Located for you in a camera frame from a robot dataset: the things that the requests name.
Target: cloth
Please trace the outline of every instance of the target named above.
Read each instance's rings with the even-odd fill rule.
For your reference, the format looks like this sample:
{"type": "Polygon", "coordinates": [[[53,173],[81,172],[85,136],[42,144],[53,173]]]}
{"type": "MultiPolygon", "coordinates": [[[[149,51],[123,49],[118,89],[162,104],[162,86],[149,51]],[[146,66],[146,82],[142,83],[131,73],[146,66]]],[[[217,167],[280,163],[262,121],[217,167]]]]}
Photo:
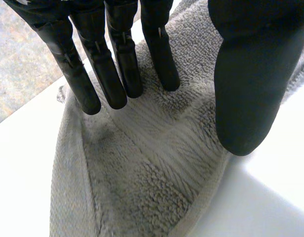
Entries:
{"type": "MultiPolygon", "coordinates": [[[[215,130],[214,67],[222,38],[206,0],[183,0],[167,30],[181,79],[166,92],[146,43],[136,47],[144,94],[88,116],[66,88],[53,167],[51,237],[186,236],[231,157],[215,130]]],[[[304,50],[284,101],[304,83],[304,50]]]]}

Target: white surface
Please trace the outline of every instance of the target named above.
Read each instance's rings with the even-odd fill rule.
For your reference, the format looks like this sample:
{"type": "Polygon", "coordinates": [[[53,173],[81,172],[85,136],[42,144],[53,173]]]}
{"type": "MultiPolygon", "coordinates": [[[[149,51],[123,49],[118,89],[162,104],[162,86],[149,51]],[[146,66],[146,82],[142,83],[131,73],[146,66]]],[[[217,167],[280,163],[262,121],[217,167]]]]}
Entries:
{"type": "Polygon", "coordinates": [[[263,143],[234,157],[191,237],[304,237],[304,87],[263,143]]]}

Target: robotic hand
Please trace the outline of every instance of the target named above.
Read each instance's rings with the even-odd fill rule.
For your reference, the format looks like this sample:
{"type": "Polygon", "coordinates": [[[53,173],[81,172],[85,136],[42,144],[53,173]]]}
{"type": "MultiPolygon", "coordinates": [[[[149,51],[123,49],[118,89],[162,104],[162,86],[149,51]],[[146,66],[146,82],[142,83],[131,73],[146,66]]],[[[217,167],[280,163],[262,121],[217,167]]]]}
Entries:
{"type": "MultiPolygon", "coordinates": [[[[100,100],[72,40],[71,17],[83,48],[113,109],[127,103],[127,96],[143,93],[135,43],[131,37],[138,0],[5,0],[46,43],[61,68],[82,110],[89,115],[101,109],[100,100]],[[105,41],[105,11],[109,37],[123,85],[105,41]]],[[[143,33],[158,77],[167,91],[179,88],[178,72],[165,25],[173,0],[141,0],[143,33]]]]}

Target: terry cloth towel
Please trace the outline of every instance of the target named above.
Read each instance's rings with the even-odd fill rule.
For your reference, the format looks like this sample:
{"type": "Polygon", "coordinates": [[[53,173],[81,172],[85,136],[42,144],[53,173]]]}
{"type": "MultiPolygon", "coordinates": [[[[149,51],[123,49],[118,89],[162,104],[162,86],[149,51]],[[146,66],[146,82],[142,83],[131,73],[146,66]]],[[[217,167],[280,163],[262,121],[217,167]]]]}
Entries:
{"type": "MultiPolygon", "coordinates": [[[[186,236],[208,208],[230,157],[215,130],[221,37],[207,0],[183,0],[167,25],[180,89],[162,89],[137,45],[144,94],[121,110],[82,112],[71,90],[54,161],[51,237],[186,236]]],[[[304,82],[304,51],[285,99],[304,82]]]]}

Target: gray towel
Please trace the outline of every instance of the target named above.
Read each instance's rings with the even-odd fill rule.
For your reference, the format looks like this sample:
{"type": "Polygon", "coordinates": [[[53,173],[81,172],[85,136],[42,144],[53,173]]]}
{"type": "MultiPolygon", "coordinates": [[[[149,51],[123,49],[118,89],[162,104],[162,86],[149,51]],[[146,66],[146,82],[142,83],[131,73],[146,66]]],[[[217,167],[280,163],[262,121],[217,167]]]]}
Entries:
{"type": "MultiPolygon", "coordinates": [[[[54,161],[50,236],[186,236],[213,198],[230,158],[215,131],[214,66],[221,37],[206,0],[184,0],[167,25],[181,78],[162,89],[146,46],[144,94],[85,115],[67,91],[54,161]]],[[[304,52],[288,98],[304,82],[304,52]]]]}

